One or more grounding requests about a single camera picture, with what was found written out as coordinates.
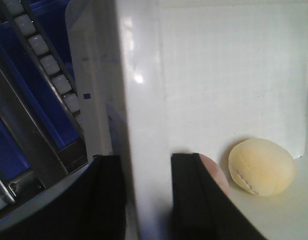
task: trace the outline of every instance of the white surface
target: white surface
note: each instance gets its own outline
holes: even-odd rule
[[[230,181],[230,198],[268,240],[308,240],[308,156],[296,160],[286,191],[271,197],[249,194]]]
[[[140,239],[168,239],[172,185],[155,1],[118,0],[128,137]]]
[[[65,94],[72,89],[67,78],[63,74],[53,78],[52,81],[60,94]]]
[[[64,101],[72,113],[77,112],[80,109],[78,97],[76,94],[70,93],[70,94],[65,95]]]
[[[3,0],[12,15],[21,14],[24,8],[19,0]]]
[[[116,0],[123,80],[119,58],[102,49],[116,47],[107,37],[115,22],[101,10],[109,2],[72,2],[67,24],[82,114],[95,120],[84,129],[86,141],[94,140],[92,151],[101,152],[108,140],[92,133],[107,127],[102,114],[108,92],[117,94],[114,110],[122,112],[119,101],[126,106],[128,139],[121,141],[129,147],[127,184],[134,194],[128,211],[136,211],[140,239],[169,239],[172,152],[201,152],[226,166],[230,147],[255,136],[295,158],[304,154],[308,1]],[[92,93],[93,101],[82,93]],[[261,198],[254,202],[235,186],[232,199],[269,240],[284,240],[288,231],[294,239],[308,239],[305,227],[298,231],[298,219],[287,217],[295,204],[290,213],[308,226],[308,214],[297,209],[308,207],[308,194],[297,195],[303,192],[298,177],[290,188],[298,191],[286,191],[286,202],[277,196],[281,208],[275,200],[256,206]]]
[[[43,39],[43,37],[39,34],[36,36],[32,36],[31,38],[28,39],[28,42],[30,46],[33,48],[35,51],[36,55],[42,55],[45,54],[49,51],[49,48]]]
[[[53,75],[60,71],[59,65],[52,55],[41,58],[40,62],[48,75]]]
[[[15,18],[15,22],[17,23],[22,34],[25,36],[36,32],[36,28],[27,14]]]
[[[162,11],[170,151],[218,163],[268,139],[304,153],[308,3]]]

